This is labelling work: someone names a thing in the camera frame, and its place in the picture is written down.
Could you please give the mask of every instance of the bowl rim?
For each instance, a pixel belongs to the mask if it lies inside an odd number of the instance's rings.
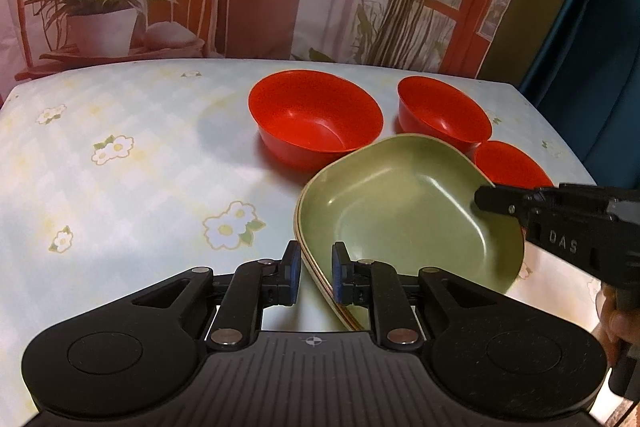
[[[271,76],[275,76],[277,74],[281,74],[281,73],[299,73],[299,72],[307,73],[309,71],[311,71],[313,73],[327,74],[328,76],[332,76],[337,80],[341,80],[343,82],[351,84],[351,86],[356,87],[356,89],[358,89],[361,92],[363,92],[364,95],[366,97],[368,97],[371,102],[373,102],[373,106],[377,109],[376,117],[379,117],[379,118],[376,118],[376,121],[378,122],[378,125],[376,126],[376,129],[378,130],[378,132],[376,133],[376,135],[370,141],[367,141],[363,145],[359,145],[359,146],[356,146],[356,147],[342,148],[342,149],[313,148],[313,147],[309,147],[309,146],[305,146],[305,145],[298,145],[296,143],[292,143],[292,142],[290,142],[288,140],[285,140],[285,139],[283,139],[283,138],[281,138],[279,136],[276,136],[272,132],[268,131],[268,129],[266,129],[264,127],[263,123],[258,121],[258,118],[256,118],[256,115],[255,115],[254,111],[252,110],[252,94],[254,93],[254,90],[258,86],[258,84],[260,84],[265,79],[267,79],[267,78],[269,78]],[[321,154],[347,154],[347,153],[350,153],[350,152],[354,152],[354,151],[356,151],[358,149],[362,149],[363,147],[367,147],[367,146],[371,145],[372,143],[375,143],[375,141],[380,137],[380,133],[382,133],[382,130],[385,127],[385,116],[382,113],[382,109],[380,108],[380,104],[364,88],[360,87],[358,84],[355,84],[354,82],[351,82],[350,80],[347,80],[346,78],[338,76],[337,74],[327,73],[326,71],[320,71],[320,70],[282,70],[282,71],[275,71],[274,73],[270,73],[267,76],[262,77],[260,80],[258,80],[258,82],[256,82],[252,86],[252,88],[249,91],[249,95],[247,96],[247,105],[248,105],[249,113],[251,114],[251,117],[254,119],[255,123],[257,123],[258,127],[260,128],[260,130],[262,132],[267,133],[273,139],[279,140],[279,141],[281,141],[283,143],[286,143],[286,144],[288,144],[288,145],[290,145],[292,147],[297,147],[297,148],[303,149],[305,151],[316,152],[316,153],[321,153]]]
[[[440,129],[435,128],[433,125],[431,125],[430,122],[425,121],[423,118],[419,117],[418,115],[415,114],[414,110],[412,109],[412,107],[407,103],[405,97],[402,96],[401,93],[401,86],[402,83],[405,81],[411,81],[413,79],[422,79],[422,80],[429,80],[431,82],[437,82],[439,84],[442,84],[444,86],[445,89],[449,89],[449,92],[455,92],[458,96],[460,96],[463,100],[467,100],[469,101],[472,106],[475,106],[479,109],[478,115],[482,114],[484,115],[484,118],[482,118],[482,123],[486,124],[484,126],[484,133],[482,134],[482,137],[480,137],[480,139],[476,139],[476,140],[469,140],[467,137],[460,137],[457,133],[453,134],[451,132],[444,132]],[[487,140],[489,140],[491,138],[491,135],[494,133],[494,126],[491,124],[491,120],[489,120],[489,117],[487,115],[487,113],[485,113],[484,109],[480,106],[480,104],[478,102],[476,102],[476,100],[472,99],[466,92],[458,89],[457,87],[451,86],[451,84],[447,84],[446,82],[443,82],[442,80],[439,80],[437,78],[433,78],[432,76],[423,76],[421,74],[410,74],[409,76],[404,76],[402,77],[402,79],[400,80],[400,82],[398,82],[398,98],[400,99],[400,102],[402,103],[402,105],[404,105],[404,107],[418,120],[420,121],[420,123],[427,125],[428,127],[437,130],[440,133],[443,133],[446,136],[450,136],[451,138],[454,138],[455,140],[458,140],[462,143],[465,144],[469,144],[469,145],[473,145],[476,143],[482,143],[485,142]]]
[[[393,136],[388,136],[386,138],[383,138],[382,140],[378,140],[376,142],[373,142],[372,144],[369,144],[369,145],[367,145],[365,147],[362,147],[360,150],[364,150],[366,148],[373,147],[374,145],[378,145],[378,144],[380,144],[380,143],[382,143],[384,141],[387,141],[387,140],[393,140],[393,139],[416,139],[416,138],[420,139],[420,140],[436,141],[436,142],[442,143],[446,147],[456,151],[456,153],[460,154],[460,156],[462,156],[470,165],[472,165],[474,169],[476,169],[478,172],[480,172],[480,175],[485,179],[485,181],[487,182],[488,185],[490,185],[492,187],[495,187],[494,182],[492,182],[487,177],[487,175],[484,174],[484,172],[482,172],[478,168],[478,166],[476,166],[475,163],[473,163],[465,154],[461,153],[458,149],[453,147],[451,144],[445,142],[444,140],[436,138],[434,136],[427,136],[427,135],[418,134],[418,133],[396,134],[396,135],[393,135]],[[300,219],[301,219],[300,210],[302,208],[302,202],[303,202],[306,194],[308,193],[308,190],[309,190],[309,187],[311,186],[311,183],[313,183],[316,180],[316,178],[319,178],[329,167],[332,167],[333,165],[336,165],[338,162],[345,161],[347,158],[348,158],[348,156],[344,156],[343,158],[340,158],[340,159],[336,160],[335,162],[327,165],[326,167],[322,168],[317,174],[315,174],[308,182],[306,182],[305,186],[302,188],[302,191],[300,192],[300,195],[298,197],[298,201],[296,202],[296,207],[295,207],[295,210],[294,210],[294,213],[293,213],[293,222],[294,222],[293,223],[293,233],[294,233],[294,237],[296,238],[296,240],[300,244],[300,250],[302,252],[302,261],[304,262],[309,274],[311,275],[311,278],[314,280],[314,282],[316,283],[316,286],[320,290],[320,293],[324,297],[324,300],[327,301],[327,303],[332,308],[334,313],[338,315],[338,318],[341,320],[341,322],[344,324],[344,326],[346,328],[348,328],[348,330],[350,330],[350,331],[364,331],[365,328],[360,324],[360,322],[356,319],[356,317],[354,317],[353,314],[351,314],[349,309],[346,306],[343,306],[342,304],[338,304],[334,300],[333,287],[332,287],[331,283],[329,282],[329,279],[327,279],[327,277],[324,274],[324,272],[322,272],[322,270],[320,269],[320,266],[318,265],[318,261],[316,261],[315,257],[311,253],[309,245],[306,243],[305,238],[304,238],[304,236],[302,234],[302,230],[300,229]],[[522,234],[520,234],[520,240],[522,242],[522,251],[524,253],[524,237],[522,236]],[[513,286],[513,284],[516,282],[516,280],[517,280],[517,277],[511,283],[510,288]]]

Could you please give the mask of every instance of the teal curtain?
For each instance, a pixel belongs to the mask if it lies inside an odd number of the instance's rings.
[[[640,184],[640,0],[565,0],[521,92],[598,185]]]

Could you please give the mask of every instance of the table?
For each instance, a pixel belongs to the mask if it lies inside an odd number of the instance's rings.
[[[308,174],[275,162],[247,95],[292,68],[366,89],[394,133],[405,71],[273,60],[141,61],[66,71],[15,87],[0,110],[0,426],[35,413],[20,358],[39,331],[193,266],[231,273],[279,259]],[[494,139],[529,154],[554,183],[593,183],[561,137],[513,86],[433,75],[487,112]],[[221,238],[207,224],[242,210],[254,231]],[[591,330],[599,283],[527,245],[509,294]],[[299,304],[265,329],[342,329],[303,271]],[[603,392],[599,419],[619,403]]]

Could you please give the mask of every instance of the white plant pot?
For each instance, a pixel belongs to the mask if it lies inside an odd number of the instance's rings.
[[[67,17],[72,41],[82,57],[126,57],[136,25],[135,8]]]

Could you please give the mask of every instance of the screw head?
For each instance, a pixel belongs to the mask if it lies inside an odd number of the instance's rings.
[[[211,333],[211,340],[222,346],[233,346],[242,340],[242,333],[233,328],[222,328]]]
[[[386,334],[388,340],[394,344],[413,344],[418,340],[418,332],[409,328],[396,328]]]

